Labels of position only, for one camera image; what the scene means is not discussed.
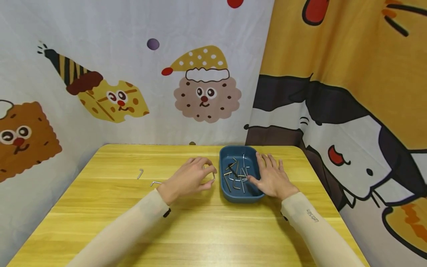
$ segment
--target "cartoon backdrop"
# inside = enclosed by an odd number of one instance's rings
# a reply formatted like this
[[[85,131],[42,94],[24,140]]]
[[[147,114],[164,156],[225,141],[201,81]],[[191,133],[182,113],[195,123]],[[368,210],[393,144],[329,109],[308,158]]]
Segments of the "cartoon backdrop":
[[[426,41],[422,0],[276,0],[244,126],[305,152],[371,266],[427,265]]]
[[[0,266],[102,145],[244,144],[273,2],[2,3]]]

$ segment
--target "forearm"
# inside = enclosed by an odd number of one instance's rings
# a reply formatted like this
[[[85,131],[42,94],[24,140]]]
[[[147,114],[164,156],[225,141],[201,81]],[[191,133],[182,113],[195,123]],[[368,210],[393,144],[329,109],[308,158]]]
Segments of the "forearm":
[[[105,267],[117,264],[126,252],[169,210],[157,190],[105,227],[68,267]]]
[[[304,239],[317,266],[363,266],[349,245],[317,213],[303,193],[282,201],[281,211]]]

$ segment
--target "blue tray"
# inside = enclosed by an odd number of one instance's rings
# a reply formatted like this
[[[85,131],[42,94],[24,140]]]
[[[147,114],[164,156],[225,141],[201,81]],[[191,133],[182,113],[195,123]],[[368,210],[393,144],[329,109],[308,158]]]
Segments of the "blue tray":
[[[255,203],[260,200],[264,193],[261,192],[255,185],[251,182],[246,181],[243,182],[243,186],[245,188],[245,193],[242,190],[242,182],[237,181],[242,177],[237,177],[235,181],[235,186],[240,189],[233,188],[233,181],[229,179],[229,176],[226,175],[227,183],[230,189],[225,182],[224,174],[230,172],[230,169],[225,170],[229,164],[235,162],[233,158],[235,158],[239,162],[239,170],[237,174],[240,175],[241,168],[243,168],[243,154],[245,153],[245,167],[248,175],[252,175],[257,179],[260,179],[260,170],[258,167],[257,157],[255,155],[256,150],[252,147],[247,146],[226,146],[221,149],[219,152],[219,175],[220,175],[220,186],[222,193],[229,202],[232,203]],[[237,164],[235,164],[232,168],[236,171]]]

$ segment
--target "wood grain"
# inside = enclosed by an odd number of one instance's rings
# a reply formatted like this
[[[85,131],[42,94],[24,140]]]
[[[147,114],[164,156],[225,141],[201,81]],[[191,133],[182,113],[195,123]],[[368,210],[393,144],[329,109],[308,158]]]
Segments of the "wood grain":
[[[8,266],[65,266],[149,193],[153,180],[166,180],[189,157],[208,157],[218,168],[221,148],[101,147]],[[296,147],[254,148],[283,159],[290,180],[368,266],[303,152]],[[140,168],[144,173],[137,180]],[[216,181],[212,190],[179,199],[171,209],[121,266],[315,266],[302,238],[281,216],[277,200],[229,203]]]

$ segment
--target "left hand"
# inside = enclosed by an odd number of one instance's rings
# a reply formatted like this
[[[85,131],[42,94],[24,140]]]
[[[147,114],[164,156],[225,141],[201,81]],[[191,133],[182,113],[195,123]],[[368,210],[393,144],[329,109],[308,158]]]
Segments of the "left hand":
[[[204,184],[200,184],[200,182],[210,173],[217,173],[210,159],[202,157],[190,158],[172,177],[157,187],[157,191],[163,201],[170,205],[182,196],[209,190],[214,183],[214,179]]]

